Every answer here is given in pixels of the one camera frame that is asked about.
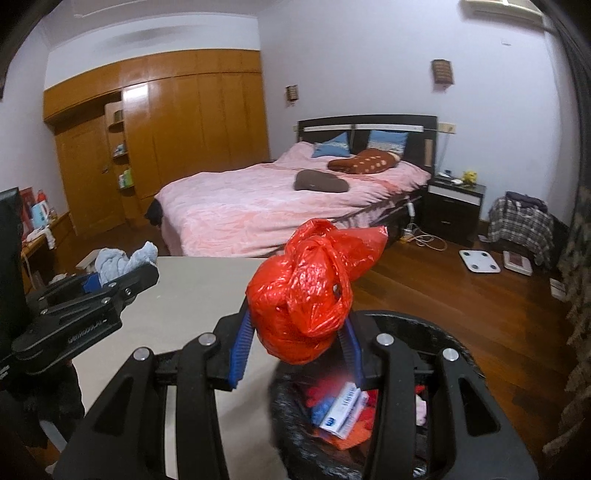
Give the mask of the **white glove box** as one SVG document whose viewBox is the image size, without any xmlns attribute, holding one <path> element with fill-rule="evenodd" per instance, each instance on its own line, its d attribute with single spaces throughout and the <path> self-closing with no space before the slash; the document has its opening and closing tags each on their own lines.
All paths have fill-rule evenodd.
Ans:
<svg viewBox="0 0 591 480">
<path fill-rule="evenodd" d="M 341 439 L 347 438 L 365 409 L 368 399 L 366 391 L 353 382 L 347 382 L 335 397 L 335 403 L 318 428 Z"/>
</svg>

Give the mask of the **left wall lamp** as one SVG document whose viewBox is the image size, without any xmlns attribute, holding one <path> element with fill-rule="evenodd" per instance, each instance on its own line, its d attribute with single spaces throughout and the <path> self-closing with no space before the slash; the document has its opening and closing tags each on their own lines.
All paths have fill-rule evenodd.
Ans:
<svg viewBox="0 0 591 480">
<path fill-rule="evenodd" d="M 298 87 L 297 85 L 288 85 L 286 87 L 286 99 L 288 103 L 294 103 L 298 100 Z"/>
</svg>

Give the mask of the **dark wooden headboard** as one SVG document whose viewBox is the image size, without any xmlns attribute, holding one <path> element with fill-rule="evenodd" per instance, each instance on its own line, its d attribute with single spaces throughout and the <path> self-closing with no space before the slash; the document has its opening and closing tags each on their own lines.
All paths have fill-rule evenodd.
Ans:
<svg viewBox="0 0 591 480">
<path fill-rule="evenodd" d="M 346 133 L 349 151 L 364 150 L 370 132 L 407 133 L 403 159 L 430 174 L 436 166 L 438 117 L 418 114 L 360 114 L 322 117 L 297 122 L 297 140 L 320 143 Z"/>
</svg>

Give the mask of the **wooden wardrobe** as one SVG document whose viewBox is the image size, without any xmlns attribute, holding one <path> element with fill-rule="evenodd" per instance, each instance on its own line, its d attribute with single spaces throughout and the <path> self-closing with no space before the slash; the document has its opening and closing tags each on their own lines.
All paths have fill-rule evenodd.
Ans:
<svg viewBox="0 0 591 480">
<path fill-rule="evenodd" d="M 262 54 L 164 52 L 111 63 L 43 93 L 74 231 L 139 225 L 168 183 L 270 159 Z"/>
</svg>

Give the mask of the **red dotted pillow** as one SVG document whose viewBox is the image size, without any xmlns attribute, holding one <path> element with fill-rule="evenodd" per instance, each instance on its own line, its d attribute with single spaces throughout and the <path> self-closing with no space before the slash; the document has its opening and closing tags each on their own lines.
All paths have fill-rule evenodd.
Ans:
<svg viewBox="0 0 591 480">
<path fill-rule="evenodd" d="M 385 172 L 400 162 L 401 156 L 398 153 L 371 148 L 348 159 L 329 161 L 327 168 L 332 172 L 370 175 Z"/>
</svg>

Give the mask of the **black trash bin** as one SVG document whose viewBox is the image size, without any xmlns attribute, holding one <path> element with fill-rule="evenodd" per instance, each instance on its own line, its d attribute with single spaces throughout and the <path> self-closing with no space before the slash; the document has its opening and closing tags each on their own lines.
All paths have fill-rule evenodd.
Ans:
<svg viewBox="0 0 591 480">
<path fill-rule="evenodd" d="M 281 363 L 270 384 L 273 441 L 290 479 L 443 479 L 458 466 L 456 364 L 484 376 L 441 327 L 355 312 L 325 354 Z"/>
</svg>

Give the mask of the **left blue pillow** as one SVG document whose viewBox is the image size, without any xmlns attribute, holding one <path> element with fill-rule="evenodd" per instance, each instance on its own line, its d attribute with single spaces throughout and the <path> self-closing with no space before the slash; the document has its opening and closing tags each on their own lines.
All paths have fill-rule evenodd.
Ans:
<svg viewBox="0 0 591 480">
<path fill-rule="evenodd" d="M 335 138 L 328 141 L 315 143 L 315 149 L 312 153 L 312 158 L 320 158 L 325 156 L 346 158 L 351 155 L 349 151 L 349 136 L 346 132 L 335 136 Z"/>
</svg>

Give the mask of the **blue pillow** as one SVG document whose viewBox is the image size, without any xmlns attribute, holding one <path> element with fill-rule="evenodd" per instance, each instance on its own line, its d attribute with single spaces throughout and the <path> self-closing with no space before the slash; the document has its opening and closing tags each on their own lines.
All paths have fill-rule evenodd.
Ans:
<svg viewBox="0 0 591 480">
<path fill-rule="evenodd" d="M 372 130 L 370 131 L 367 149 L 377 149 L 403 156 L 408 135 L 408 132 Z"/>
<path fill-rule="evenodd" d="M 346 132 L 335 136 L 335 138 L 328 141 L 315 143 L 315 149 L 312 153 L 312 158 L 320 158 L 325 156 L 346 158 L 351 155 L 349 151 L 349 136 Z"/>
</svg>

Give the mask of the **right wall lamp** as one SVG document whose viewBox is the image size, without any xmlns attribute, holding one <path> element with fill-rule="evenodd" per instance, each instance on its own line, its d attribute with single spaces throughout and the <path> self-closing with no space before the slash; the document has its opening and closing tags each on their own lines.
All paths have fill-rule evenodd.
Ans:
<svg viewBox="0 0 591 480">
<path fill-rule="evenodd" d="M 431 62 L 433 80 L 436 85 L 449 87 L 455 84 L 452 63 L 445 59 L 434 59 Z"/>
</svg>

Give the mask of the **right blue pillow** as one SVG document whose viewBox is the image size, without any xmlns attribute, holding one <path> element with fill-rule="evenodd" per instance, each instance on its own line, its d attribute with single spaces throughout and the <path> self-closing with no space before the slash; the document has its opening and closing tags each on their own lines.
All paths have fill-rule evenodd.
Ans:
<svg viewBox="0 0 591 480">
<path fill-rule="evenodd" d="M 408 132 L 372 130 L 370 131 L 367 149 L 377 149 L 403 156 L 408 135 Z"/>
</svg>

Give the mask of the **red glove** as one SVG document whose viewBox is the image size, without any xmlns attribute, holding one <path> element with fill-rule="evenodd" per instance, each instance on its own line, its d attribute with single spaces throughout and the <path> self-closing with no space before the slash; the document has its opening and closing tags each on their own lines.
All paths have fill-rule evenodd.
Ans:
<svg viewBox="0 0 591 480">
<path fill-rule="evenodd" d="M 304 405 L 311 411 L 325 400 L 335 398 L 346 381 L 348 379 L 342 376 L 329 376 L 315 381 L 311 386 L 304 388 Z"/>
</svg>

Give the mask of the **air conditioner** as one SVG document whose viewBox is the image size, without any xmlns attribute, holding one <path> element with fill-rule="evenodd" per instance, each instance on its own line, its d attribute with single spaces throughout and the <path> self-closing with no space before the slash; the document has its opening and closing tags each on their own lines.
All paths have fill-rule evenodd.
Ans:
<svg viewBox="0 0 591 480">
<path fill-rule="evenodd" d="M 464 0 L 463 4 L 474 13 L 510 18 L 536 26 L 544 24 L 544 14 L 529 0 Z"/>
</svg>

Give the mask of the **brown cushion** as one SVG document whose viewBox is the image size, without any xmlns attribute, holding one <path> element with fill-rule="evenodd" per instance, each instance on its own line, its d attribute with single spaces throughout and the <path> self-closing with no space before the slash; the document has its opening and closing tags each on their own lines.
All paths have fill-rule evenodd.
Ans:
<svg viewBox="0 0 591 480">
<path fill-rule="evenodd" d="M 304 169 L 294 179 L 295 191 L 314 191 L 322 193 L 346 193 L 349 183 L 331 173 Z"/>
</svg>

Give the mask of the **pink white floor box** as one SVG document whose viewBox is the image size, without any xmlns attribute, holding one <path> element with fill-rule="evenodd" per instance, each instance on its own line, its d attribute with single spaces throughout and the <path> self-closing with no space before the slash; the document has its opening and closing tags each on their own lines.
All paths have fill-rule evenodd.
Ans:
<svg viewBox="0 0 591 480">
<path fill-rule="evenodd" d="M 515 252 L 505 250 L 503 252 L 503 264 L 507 270 L 531 277 L 533 274 L 533 267 L 530 260 Z"/>
</svg>

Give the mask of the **black garment on bed corner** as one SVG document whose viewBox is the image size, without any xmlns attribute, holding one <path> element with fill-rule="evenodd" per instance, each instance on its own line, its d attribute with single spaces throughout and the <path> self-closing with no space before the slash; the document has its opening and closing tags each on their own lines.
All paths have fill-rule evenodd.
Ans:
<svg viewBox="0 0 591 480">
<path fill-rule="evenodd" d="M 163 210 L 160 202 L 157 199 L 153 199 L 151 201 L 145 212 L 144 217 L 151 226 L 158 228 L 161 227 L 163 219 Z"/>
</svg>

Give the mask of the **yellow toy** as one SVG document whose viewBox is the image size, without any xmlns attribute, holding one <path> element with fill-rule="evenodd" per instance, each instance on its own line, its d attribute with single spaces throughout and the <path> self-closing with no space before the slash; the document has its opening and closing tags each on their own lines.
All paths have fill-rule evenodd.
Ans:
<svg viewBox="0 0 591 480">
<path fill-rule="evenodd" d="M 462 175 L 462 182 L 465 185 L 475 186 L 477 184 L 477 172 L 476 171 L 464 171 Z"/>
</svg>

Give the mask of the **wall lamp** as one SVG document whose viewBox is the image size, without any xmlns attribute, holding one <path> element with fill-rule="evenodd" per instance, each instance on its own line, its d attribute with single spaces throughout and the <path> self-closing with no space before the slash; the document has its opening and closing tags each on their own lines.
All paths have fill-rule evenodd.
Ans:
<svg viewBox="0 0 591 480">
<path fill-rule="evenodd" d="M 433 80 L 436 85 L 449 87 L 455 84 L 452 63 L 445 59 L 434 59 L 431 62 Z"/>
<path fill-rule="evenodd" d="M 294 103 L 298 100 L 298 87 L 297 85 L 288 85 L 286 87 L 286 99 L 288 103 Z"/>
</svg>

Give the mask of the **light blue kettle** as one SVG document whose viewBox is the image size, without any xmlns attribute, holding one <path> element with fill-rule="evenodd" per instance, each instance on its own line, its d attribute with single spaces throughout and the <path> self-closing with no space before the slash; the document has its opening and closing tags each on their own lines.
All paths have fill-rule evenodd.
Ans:
<svg viewBox="0 0 591 480">
<path fill-rule="evenodd" d="M 50 207 L 45 200 L 35 203 L 31 213 L 34 229 L 45 228 L 50 224 Z"/>
</svg>

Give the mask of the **black nightstand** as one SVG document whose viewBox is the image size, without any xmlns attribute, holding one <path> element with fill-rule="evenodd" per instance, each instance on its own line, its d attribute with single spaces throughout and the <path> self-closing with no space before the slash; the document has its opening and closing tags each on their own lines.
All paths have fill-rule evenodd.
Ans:
<svg viewBox="0 0 591 480">
<path fill-rule="evenodd" d="M 480 223 L 486 187 L 432 179 L 423 196 L 420 225 L 452 243 L 472 247 Z"/>
</svg>

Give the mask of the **plaid clothing pile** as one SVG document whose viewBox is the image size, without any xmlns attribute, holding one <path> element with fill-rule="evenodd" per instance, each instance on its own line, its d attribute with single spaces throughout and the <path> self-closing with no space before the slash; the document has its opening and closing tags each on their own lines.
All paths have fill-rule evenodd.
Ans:
<svg viewBox="0 0 591 480">
<path fill-rule="evenodd" d="M 526 248 L 538 266 L 551 266 L 554 220 L 539 198 L 507 191 L 489 210 L 488 239 Z"/>
</svg>

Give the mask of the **wooden side desk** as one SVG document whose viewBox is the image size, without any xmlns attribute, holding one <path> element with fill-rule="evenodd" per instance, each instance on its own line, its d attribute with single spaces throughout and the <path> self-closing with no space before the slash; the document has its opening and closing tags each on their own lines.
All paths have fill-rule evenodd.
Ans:
<svg viewBox="0 0 591 480">
<path fill-rule="evenodd" d="M 55 246 L 49 247 L 44 235 L 23 244 L 21 272 L 26 294 L 47 284 L 58 274 L 71 273 L 75 267 L 73 246 L 76 234 L 69 213 L 51 222 Z"/>
</svg>

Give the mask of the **patterned curtain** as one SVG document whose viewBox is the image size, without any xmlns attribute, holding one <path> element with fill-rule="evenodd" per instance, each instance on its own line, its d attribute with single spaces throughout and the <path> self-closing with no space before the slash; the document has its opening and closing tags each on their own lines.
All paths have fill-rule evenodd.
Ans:
<svg viewBox="0 0 591 480">
<path fill-rule="evenodd" d="M 559 261 L 570 304 L 567 320 L 573 330 L 567 344 L 577 363 L 571 371 L 565 391 L 573 398 L 564 408 L 559 422 L 559 436 L 543 447 L 554 457 L 572 446 L 575 438 L 590 424 L 590 188 L 578 189 L 577 202 L 568 242 Z"/>
</svg>

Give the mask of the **white bathroom scale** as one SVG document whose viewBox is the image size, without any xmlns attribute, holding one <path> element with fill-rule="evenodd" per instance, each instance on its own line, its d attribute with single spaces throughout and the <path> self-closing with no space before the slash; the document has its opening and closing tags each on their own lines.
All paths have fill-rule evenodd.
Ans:
<svg viewBox="0 0 591 480">
<path fill-rule="evenodd" d="M 459 255 L 467 269 L 475 274 L 498 274 L 501 269 L 490 253 L 484 250 L 460 250 Z"/>
</svg>

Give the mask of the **orange cloth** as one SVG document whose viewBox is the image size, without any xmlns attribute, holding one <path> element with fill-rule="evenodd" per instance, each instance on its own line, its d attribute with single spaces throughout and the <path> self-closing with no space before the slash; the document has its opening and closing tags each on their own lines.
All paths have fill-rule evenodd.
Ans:
<svg viewBox="0 0 591 480">
<path fill-rule="evenodd" d="M 349 450 L 356 446 L 359 446 L 362 443 L 368 442 L 370 437 L 372 436 L 372 430 L 374 426 L 373 420 L 362 420 L 356 422 L 355 426 L 351 432 L 349 432 L 349 436 L 345 439 L 341 439 L 336 437 L 335 435 L 330 434 L 329 432 L 325 432 L 322 429 L 317 429 L 315 433 L 317 437 L 320 438 L 325 443 L 328 443 L 338 450 Z"/>
</svg>

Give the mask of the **red plastic bag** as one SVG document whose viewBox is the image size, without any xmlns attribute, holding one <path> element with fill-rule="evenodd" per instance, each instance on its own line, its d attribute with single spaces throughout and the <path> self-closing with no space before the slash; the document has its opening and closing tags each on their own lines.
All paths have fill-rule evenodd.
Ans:
<svg viewBox="0 0 591 480">
<path fill-rule="evenodd" d="M 260 264 L 245 290 L 267 353 L 303 365 L 325 353 L 353 305 L 353 281 L 381 258 L 384 226 L 339 229 L 325 219 L 297 228 L 283 253 Z"/>
</svg>

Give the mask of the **pale pink knit cloth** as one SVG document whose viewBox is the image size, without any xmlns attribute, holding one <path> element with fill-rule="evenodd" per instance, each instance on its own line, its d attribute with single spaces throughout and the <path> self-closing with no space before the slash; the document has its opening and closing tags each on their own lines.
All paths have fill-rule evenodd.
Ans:
<svg viewBox="0 0 591 480">
<path fill-rule="evenodd" d="M 420 395 L 415 395 L 415 414 L 416 425 L 424 426 L 427 422 L 428 407 L 427 402 Z"/>
</svg>

